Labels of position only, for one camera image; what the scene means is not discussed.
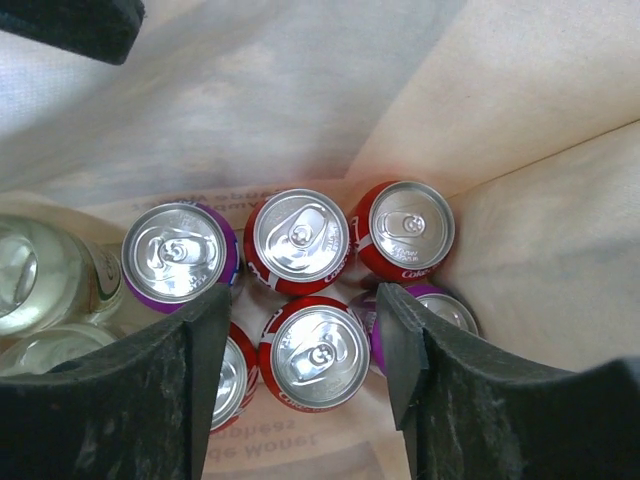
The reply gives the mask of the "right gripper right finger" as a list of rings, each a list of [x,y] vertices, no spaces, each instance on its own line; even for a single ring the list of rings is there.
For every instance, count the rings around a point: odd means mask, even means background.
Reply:
[[[639,361],[574,373],[377,291],[390,404],[414,479],[635,479]]]

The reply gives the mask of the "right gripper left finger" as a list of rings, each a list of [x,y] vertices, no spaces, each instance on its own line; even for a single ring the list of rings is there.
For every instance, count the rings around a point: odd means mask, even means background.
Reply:
[[[216,285],[47,373],[2,378],[2,478],[201,478],[230,314]]]

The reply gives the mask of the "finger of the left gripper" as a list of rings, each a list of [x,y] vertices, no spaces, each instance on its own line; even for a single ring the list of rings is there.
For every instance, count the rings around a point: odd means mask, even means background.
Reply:
[[[141,0],[1,0],[1,29],[111,65],[123,64],[145,17]]]

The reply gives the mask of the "red cola can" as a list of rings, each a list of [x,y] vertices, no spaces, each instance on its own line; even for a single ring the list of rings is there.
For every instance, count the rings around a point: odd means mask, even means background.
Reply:
[[[258,346],[262,379],[285,406],[323,413],[350,400],[363,385],[370,343],[361,321],[326,296],[295,299],[273,313]]]

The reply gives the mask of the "beige canvas tote bag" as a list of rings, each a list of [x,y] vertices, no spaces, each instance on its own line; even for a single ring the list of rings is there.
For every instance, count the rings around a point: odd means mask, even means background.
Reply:
[[[432,186],[435,280],[480,338],[578,373],[639,361],[635,1],[142,1],[121,65],[1,29],[1,208],[117,246],[198,201],[242,229],[305,187]],[[387,378],[325,414],[265,388],[199,479],[414,479]]]

